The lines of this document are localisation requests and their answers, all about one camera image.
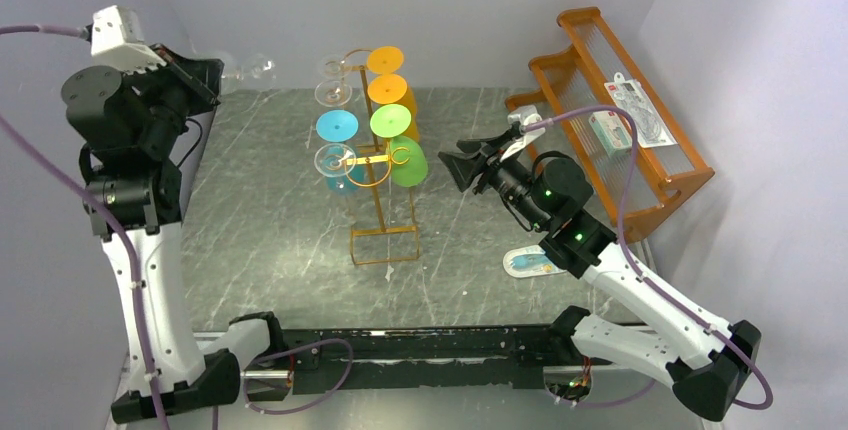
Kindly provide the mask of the green plastic goblet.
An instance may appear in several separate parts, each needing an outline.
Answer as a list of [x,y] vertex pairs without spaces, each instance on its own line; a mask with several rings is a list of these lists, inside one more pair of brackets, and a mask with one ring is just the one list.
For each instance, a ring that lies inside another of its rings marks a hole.
[[390,179],[398,186],[411,188],[422,183],[429,166],[420,144],[407,135],[412,127],[410,110],[400,104],[381,106],[370,119],[372,133],[387,142]]

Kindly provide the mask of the orange plastic goblet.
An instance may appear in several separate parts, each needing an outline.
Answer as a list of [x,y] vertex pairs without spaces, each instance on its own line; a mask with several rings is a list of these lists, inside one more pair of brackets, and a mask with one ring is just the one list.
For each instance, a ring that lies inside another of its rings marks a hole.
[[388,104],[400,104],[406,107],[411,114],[409,128],[403,133],[416,142],[420,141],[420,133],[417,126],[418,107],[414,92],[407,81],[397,74],[378,75],[369,84],[367,94],[373,103],[380,106]]
[[395,46],[382,46],[372,50],[366,59],[366,68],[375,75],[396,73],[404,64],[404,53]]

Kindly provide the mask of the clear wine glass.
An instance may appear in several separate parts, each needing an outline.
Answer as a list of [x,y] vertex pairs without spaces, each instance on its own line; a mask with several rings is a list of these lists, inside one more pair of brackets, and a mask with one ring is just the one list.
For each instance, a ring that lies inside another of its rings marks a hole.
[[315,100],[331,109],[342,109],[352,97],[352,87],[343,80],[325,80],[314,90]]
[[317,64],[317,71],[327,80],[344,80],[351,71],[351,65],[343,55],[325,55]]

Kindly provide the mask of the orange plastic goblet front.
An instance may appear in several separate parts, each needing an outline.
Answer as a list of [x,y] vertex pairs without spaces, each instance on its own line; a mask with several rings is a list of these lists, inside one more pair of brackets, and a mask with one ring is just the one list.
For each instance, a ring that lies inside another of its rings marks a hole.
[[404,53],[395,46],[382,46],[372,50],[366,59],[366,68],[375,75],[396,73],[404,64]]

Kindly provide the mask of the blue plastic goblet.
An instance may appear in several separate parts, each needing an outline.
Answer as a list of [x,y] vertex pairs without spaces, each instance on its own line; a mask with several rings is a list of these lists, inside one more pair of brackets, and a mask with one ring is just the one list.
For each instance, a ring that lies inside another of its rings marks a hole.
[[[343,143],[350,146],[353,150],[354,148],[349,143],[349,140],[355,136],[358,129],[358,119],[351,112],[342,109],[327,111],[316,122],[318,136],[326,144]],[[358,183],[365,182],[365,175],[366,172],[364,170],[363,181]]]

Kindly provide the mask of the clear flute glass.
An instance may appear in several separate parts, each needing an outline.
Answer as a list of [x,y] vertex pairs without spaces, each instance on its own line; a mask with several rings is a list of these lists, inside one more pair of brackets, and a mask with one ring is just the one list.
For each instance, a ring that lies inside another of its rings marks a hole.
[[343,200],[349,217],[355,216],[354,195],[364,178],[364,166],[357,164],[358,155],[348,145],[329,143],[315,154],[314,165],[324,177],[330,193]]

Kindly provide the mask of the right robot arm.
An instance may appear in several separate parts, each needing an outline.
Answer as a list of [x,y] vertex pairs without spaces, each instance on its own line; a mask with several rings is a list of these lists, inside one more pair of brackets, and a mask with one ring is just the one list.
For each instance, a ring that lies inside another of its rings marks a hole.
[[460,191],[494,190],[527,231],[542,234],[539,246],[554,267],[602,290],[653,330],[634,331],[570,306],[549,328],[553,358],[565,365],[584,356],[626,366],[670,388],[697,416],[722,421],[753,372],[761,331],[697,305],[635,258],[585,210],[593,188],[571,157],[548,151],[527,168],[506,154],[507,140],[461,140],[457,151],[438,158]]

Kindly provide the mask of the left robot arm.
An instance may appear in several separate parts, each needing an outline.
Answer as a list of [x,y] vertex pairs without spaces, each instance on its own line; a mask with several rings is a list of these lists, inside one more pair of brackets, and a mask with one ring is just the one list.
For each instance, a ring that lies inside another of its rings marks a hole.
[[225,65],[161,44],[151,51],[150,67],[94,65],[61,89],[67,121],[84,141],[84,207],[127,333],[130,373],[110,408],[118,424],[232,404],[250,362],[271,370],[286,355],[269,312],[234,320],[208,350],[195,340],[180,270],[182,173],[171,153],[191,117],[218,107]]

